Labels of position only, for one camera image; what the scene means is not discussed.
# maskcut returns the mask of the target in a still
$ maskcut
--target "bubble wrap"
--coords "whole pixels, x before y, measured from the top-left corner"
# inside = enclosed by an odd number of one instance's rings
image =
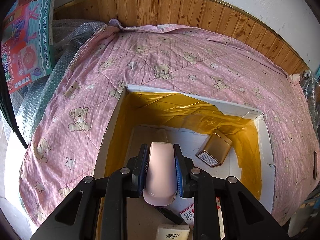
[[[311,115],[313,129],[315,130],[317,138],[319,140],[317,128],[319,127],[319,124],[320,124],[320,118],[319,118],[319,113],[316,107],[316,100],[320,92],[320,86],[319,86],[319,82],[316,80],[311,70],[307,70],[306,72],[309,78],[306,79],[302,77],[300,80],[300,85],[302,87],[303,93],[308,103],[308,108]]]
[[[12,93],[11,101],[19,130],[29,144],[32,135],[42,119],[44,110],[78,49],[93,33],[104,25],[103,22],[88,20],[53,21],[54,56],[57,64],[52,73]],[[6,139],[11,128],[3,119]]]

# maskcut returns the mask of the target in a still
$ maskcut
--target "gold tin can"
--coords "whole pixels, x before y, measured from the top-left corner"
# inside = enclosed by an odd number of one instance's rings
[[[217,167],[223,164],[231,146],[232,141],[215,130],[204,148],[196,156],[209,167]]]

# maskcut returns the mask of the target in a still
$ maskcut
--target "pink blanket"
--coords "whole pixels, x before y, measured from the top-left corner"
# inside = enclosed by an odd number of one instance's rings
[[[131,83],[262,110],[276,166],[272,215],[282,225],[319,182],[312,178],[319,145],[298,81],[220,34],[182,25],[124,29],[111,20],[78,51],[36,128],[20,174],[25,209],[39,226],[93,174],[113,109]]]

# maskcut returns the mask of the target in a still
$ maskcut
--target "washing machine toy box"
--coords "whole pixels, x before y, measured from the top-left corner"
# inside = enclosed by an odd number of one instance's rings
[[[1,59],[9,93],[52,72],[54,0],[17,0],[3,21]]]

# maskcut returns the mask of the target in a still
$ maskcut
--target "wood paneling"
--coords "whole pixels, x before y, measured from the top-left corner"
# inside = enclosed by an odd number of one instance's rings
[[[215,32],[219,23],[223,6],[221,4],[204,1],[198,27]]]
[[[181,0],[178,24],[197,27],[204,0]]]
[[[308,69],[298,55],[259,22],[209,0],[84,0],[58,8],[57,19],[89,19],[122,26],[181,24],[233,37],[272,60],[289,74]]]
[[[254,20],[249,19],[247,16],[241,14],[231,37],[245,42],[250,34],[253,25]]]
[[[159,0],[138,0],[137,24],[157,25]]]
[[[257,47],[257,51],[267,56],[267,53],[269,52],[275,40],[276,40],[276,36],[267,30]]]
[[[122,26],[137,26],[137,0],[116,0],[116,4]]]
[[[177,24],[181,0],[159,0],[157,24]]]
[[[289,47],[284,44],[280,49],[279,53],[277,54],[277,56],[275,57],[275,59],[273,60],[273,62],[276,65],[280,66],[282,61],[284,61],[285,57],[288,55],[289,51],[290,51]]]
[[[232,10],[231,8],[224,7],[220,15],[216,32],[231,37],[239,16],[240,13]]]
[[[254,23],[245,44],[249,45],[251,48],[257,49],[266,31],[267,29],[265,27],[258,23]]]
[[[111,19],[117,19],[116,0],[98,0],[100,21],[108,23]]]

